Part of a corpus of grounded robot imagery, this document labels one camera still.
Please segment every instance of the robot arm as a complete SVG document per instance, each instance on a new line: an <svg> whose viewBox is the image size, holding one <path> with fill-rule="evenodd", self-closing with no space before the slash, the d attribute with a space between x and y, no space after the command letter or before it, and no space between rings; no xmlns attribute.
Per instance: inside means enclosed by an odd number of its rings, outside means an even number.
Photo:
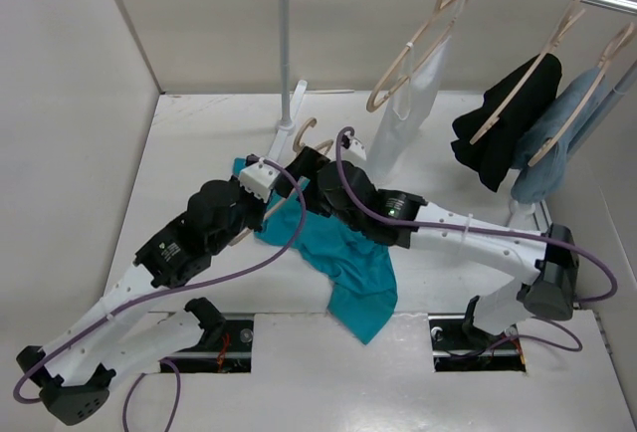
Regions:
<svg viewBox="0 0 637 432"><path fill-rule="evenodd" d="M79 321L48 344L28 346L18 354L25 372L51 357L31 379L53 415L67 425L80 423L102 407L112 387L144 364L216 341L225 319L206 299L192 300L168 320L124 337L164 293L185 286L208 268L212 256L244 228L261 229L278 174L258 162L238 178L204 184L190 197L186 211L142 246L123 277ZM130 305L149 295L154 298ZM105 318L96 330L53 357L69 339Z"/></svg>
<svg viewBox="0 0 637 432"><path fill-rule="evenodd" d="M351 138L344 147L349 158L364 158L364 149ZM487 236L468 228L515 231L447 211L424 198L398 190L377 190L365 172L351 162L343 163L347 183L355 196L372 212L392 220L427 224L456 225L458 230L392 226L362 212L353 204L338 175L336 163L306 147L291 165L291 173L306 176L308 208L319 215L334 215L354 231L388 246L446 251L510 275L512 280L489 295L473 298L465 313L465 334L489 344L507 327L531 316L554 321L572 317L577 255L563 248L529 239ZM278 191L290 189L281 179ZM548 231L528 232L573 244L568 228L551 225Z"/></svg>
<svg viewBox="0 0 637 432"><path fill-rule="evenodd" d="M352 139L346 147L352 159L360 156L362 146L357 140ZM387 225L357 208L343 189L336 164L308 147L286 170L297 180L303 176L310 181L304 191L309 211L333 215L372 241L447 251L511 275L504 287L470 301L463 325L467 336L492 341L492 334L531 315L558 321L571 317L577 258L565 250L530 240L467 235L466 229ZM376 190L364 171L350 162L344 164L344 170L356 197L382 217L503 229L449 212L410 193ZM136 253L122 279L76 324L43 347L26 347L17 357L23 371L36 366L79 331L104 323L31 377L49 411L67 425L82 422L106 402L112 387L144 364L197 342L214 342L225 320L205 299L192 300L168 320L124 337L164 293L187 285L208 268L211 257L244 228L260 231L272 190L287 197L292 188L283 175L261 162L244 168L238 178L204 184L189 199L186 211ZM572 243L564 227L553 225L545 235ZM124 305L148 295L153 298L124 310Z"/></svg>

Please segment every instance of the light blue towel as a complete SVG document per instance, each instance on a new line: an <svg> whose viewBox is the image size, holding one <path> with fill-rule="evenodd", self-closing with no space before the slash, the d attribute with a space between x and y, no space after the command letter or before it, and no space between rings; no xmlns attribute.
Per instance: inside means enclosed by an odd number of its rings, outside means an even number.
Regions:
<svg viewBox="0 0 637 432"><path fill-rule="evenodd" d="M238 174L245 162L235 159L233 172ZM280 199L275 195L274 205ZM301 205L291 198L264 224L255 236L270 245L283 246L293 235ZM398 295L396 279L386 246L369 241L353 232L336 218L324 218L308 212L306 226L294 248L317 270L333 280L327 308L363 344L369 343L389 321Z"/></svg>
<svg viewBox="0 0 637 432"><path fill-rule="evenodd" d="M595 67L579 75L520 139L512 165L512 168L521 170L511 190L514 200L525 205L538 203L561 186L566 172L568 148L575 136L592 124L591 116L608 92L605 79L599 83L557 144L534 166L529 167L528 163L546 141L557 135L598 74L599 68Z"/></svg>

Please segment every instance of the white floor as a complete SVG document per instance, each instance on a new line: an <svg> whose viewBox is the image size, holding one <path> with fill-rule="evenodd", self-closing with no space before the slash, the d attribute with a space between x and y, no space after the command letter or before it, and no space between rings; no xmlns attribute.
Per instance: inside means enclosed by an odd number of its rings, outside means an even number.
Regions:
<svg viewBox="0 0 637 432"><path fill-rule="evenodd" d="M592 313L568 326L583 352L525 341L527 373L455 373L433 371L423 314L395 316L368 346L325 315L257 315L252 372L184 375L171 432L634 430ZM538 322L521 331L565 341ZM131 384L73 431L121 430ZM146 377L130 401L131 432L164 430L174 391L171 374Z"/></svg>
<svg viewBox="0 0 637 432"><path fill-rule="evenodd" d="M334 138L344 125L352 125L369 144L380 112L366 112L366 97L306 95L300 122L315 116L318 126L305 141ZM498 194L488 191L475 172L456 162L449 145L451 120L481 101L480 96L441 94L391 186L458 213L504 224L512 179ZM227 178L235 157L268 150L278 112L279 98L269 95L161 98L108 288L135 251L184 210L201 184ZM288 148L282 160L291 158ZM529 219L526 227L533 229L534 221ZM216 257L196 281L251 266L273 252L249 238ZM397 311L407 314L396 316L368 347L323 314L329 281L297 252L249 277L161 304L157 311L176 311L188 298L207 296L225 313L269 314L257 316L251 374L185 377L173 432L634 430L591 313L578 313L568 324L582 338L583 353L525 341L528 374L433 373L425 313L461 313L471 297L492 291L508 277L436 252L396 248L391 258ZM567 340L544 324L527 321L521 328ZM131 403L133 430L163 430L173 386L170 376L147 378ZM75 430L95 430L99 421L101 430L119 430L126 391L127 384L114 392L104 410Z"/></svg>

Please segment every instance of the black cloth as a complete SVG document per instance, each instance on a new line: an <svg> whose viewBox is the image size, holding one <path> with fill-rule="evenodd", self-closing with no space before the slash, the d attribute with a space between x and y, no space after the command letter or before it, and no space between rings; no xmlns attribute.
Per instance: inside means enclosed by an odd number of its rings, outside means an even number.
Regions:
<svg viewBox="0 0 637 432"><path fill-rule="evenodd" d="M519 66L484 94L483 105L456 118L452 124L457 140L451 143L456 159L480 174L480 181L498 191L513 163L518 140L542 116L557 95L561 62L546 55L500 114L498 122L476 144L469 143L487 118L529 70L536 56Z"/></svg>

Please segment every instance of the cable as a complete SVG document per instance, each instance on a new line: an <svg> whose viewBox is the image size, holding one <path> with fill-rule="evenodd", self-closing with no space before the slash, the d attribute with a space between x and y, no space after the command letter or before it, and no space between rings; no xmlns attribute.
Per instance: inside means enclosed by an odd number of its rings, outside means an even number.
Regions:
<svg viewBox="0 0 637 432"><path fill-rule="evenodd" d="M575 347L571 347L568 345L563 345L563 344L558 344L557 342L553 342L552 340L548 340L548 339L544 339L542 337L537 337L534 335L528 335L528 334L514 334L514 335L508 335L506 337L502 337L501 339L498 339L496 342L494 342L493 344L491 344L488 347L485 347L484 349L480 349L480 350L474 350L472 352L468 352L466 354L454 354L453 352L449 352L446 351L453 360L459 360L459 359L470 359L473 357L478 357L482 354L484 354L485 352L489 351L489 350L495 350L498 347L500 347L502 344L507 343L507 342L514 342L515 340L518 339L528 339L528 340L534 340L535 342L539 342L541 344L545 344L545 345L550 345L552 347L556 347L558 349L561 350L566 350L568 352L581 352L584 349L584 345L582 344L581 340L579 339L579 337L577 337L575 335L574 332L572 332L571 330L568 330L566 327L564 327L561 324L558 324L554 321L551 320L546 320L544 318L538 318L537 316L532 316L531 317L532 320L537 320L537 321L542 321L544 323L550 324L554 327L557 327L558 329L563 330L564 332L566 332L577 344L577 346Z"/></svg>
<svg viewBox="0 0 637 432"><path fill-rule="evenodd" d="M179 373L179 369L175 365L175 363L169 359L161 359L159 362L162 364L166 364L168 367L172 369L175 373L175 379L177 380L177 389L175 390L175 400L172 403L172 410L170 411L170 418L168 419L168 423L166 424L166 428L163 432L168 432L170 427L172 426L172 421L175 418L175 414L177 413L177 407L179 406L179 399L181 398L181 374ZM135 380L135 382L130 387L130 391L126 396L125 401L123 402L123 410L121 411L121 425L123 426L123 432L130 432L128 428L128 402L130 402L130 397L132 397L132 393L139 385L139 382L146 376L147 374L140 374L139 377Z"/></svg>
<svg viewBox="0 0 637 432"><path fill-rule="evenodd" d="M223 347L219 351L219 355L217 355L217 372L221 373L223 367L223 361L226 360L226 352L228 351L228 347L230 346L230 334L225 333L223 336Z"/></svg>
<svg viewBox="0 0 637 432"><path fill-rule="evenodd" d="M250 160L254 160L254 159L259 159L259 158L254 156L254 155L250 155L249 159ZM283 246L283 248L281 248L279 251L277 251L270 258L262 261L261 263L259 263L257 265L251 266L250 268L246 268L245 270L241 270L241 271L238 271L236 273L232 273L230 275L222 276L220 278L215 278L213 280L204 281L202 283L197 283L197 284L194 284L194 285L182 286L180 288L175 288L173 290L164 290L164 291L159 291L159 292L156 292L156 293L151 293L149 295L141 296L141 297L136 298L134 300L131 300L131 301L127 302L127 303L124 303L123 305L118 306L117 308L112 310L110 312L110 314L109 314L110 317L115 317L115 316L119 315L120 313L128 310L129 308L132 308L134 306L137 306L137 305L140 305L142 303L145 303L146 301L154 300L154 299L157 299L157 298L165 298L165 297L172 296L172 295L177 295L177 294L183 293L185 291L199 290L201 288L207 288L209 286L218 285L219 283L224 283L226 281L234 280L236 278L241 278L242 276L246 276L246 275L248 275L250 273L253 273L253 272L257 271L257 270L260 270L260 269L272 264L273 262L278 260L286 251L288 251L292 247L292 245L295 243L295 241L299 237L299 234L301 233L301 230L303 229L303 227L304 227L304 225L306 223L307 210L306 210L306 200L305 200L304 195L303 195L303 190L301 189L301 186L299 186L299 183L297 183L297 181L294 179L294 177L290 173L288 173L284 167L278 165L274 161L271 161L271 160L269 160L267 158L264 158L263 161L264 161L265 164L267 164L269 166L272 166L273 168L277 169L281 174L283 174L288 179L288 181L290 181L292 186L297 191L297 195L299 196L299 202L301 203L301 219L299 220L299 226L297 226L297 229L295 230L295 232L292 235L292 237L290 238L290 240L288 240L288 243L286 243ZM20 390L24 386L25 382L27 380L29 380L38 370L40 370L46 364L48 364L53 359L58 357L65 350L67 350L69 347L71 347L72 345L76 344L80 340L84 339L86 336L88 336L89 334L91 334L92 332L94 332L95 330L97 330L99 327L101 327L103 324L105 324L107 322L108 322L108 319L107 319L106 316L104 316L100 320L98 320L95 323L91 324L90 326L86 327L84 330L79 332L76 336L74 336L74 337L70 338L69 340L67 340L64 344L62 344L60 347L55 349L53 352L47 354L42 360L38 361L33 367L31 367L29 370L27 370L22 377L20 377L20 379L16 383L15 387L13 388L13 398L16 401L20 402L21 404L36 404L38 402L41 402L40 398L30 398L30 397L23 397L22 396L22 394L20 393Z"/></svg>
<svg viewBox="0 0 637 432"><path fill-rule="evenodd" d="M593 303L596 301L607 300L608 298L612 298L617 293L617 279L615 275L613 275L610 268L608 268L601 260L596 258L592 253L584 250L583 248L571 245L570 243L566 243L565 241L555 240L553 238L546 238L544 236L532 235L529 233L522 233L518 231L505 231L505 230L493 230L489 228L477 228L477 227L464 227L461 225L451 225L449 223L434 223L430 221L407 221L407 220L396 220L393 218L385 218L384 216L379 215L378 213L367 208L353 192L349 183L347 182L347 178L345 177L345 172L342 166L342 141L346 134L354 134L354 129L351 126L346 126L339 133L336 138L336 169L338 170L338 177L340 178L340 182L342 183L345 192L349 199L360 209L363 213L365 213L370 218L384 223L386 225L391 226L406 226L410 228L435 228L439 230L454 230L454 231L468 231L469 233L475 233L479 235L487 235L487 236L502 236L507 238L520 238L523 240L531 240L538 241L541 243L546 243L547 245L558 246L560 248L564 248L566 250L577 253L579 256L583 256L588 261L597 266L608 278L610 282L610 289L608 292L599 296L592 296L589 298L579 298L577 299L580 303Z"/></svg>

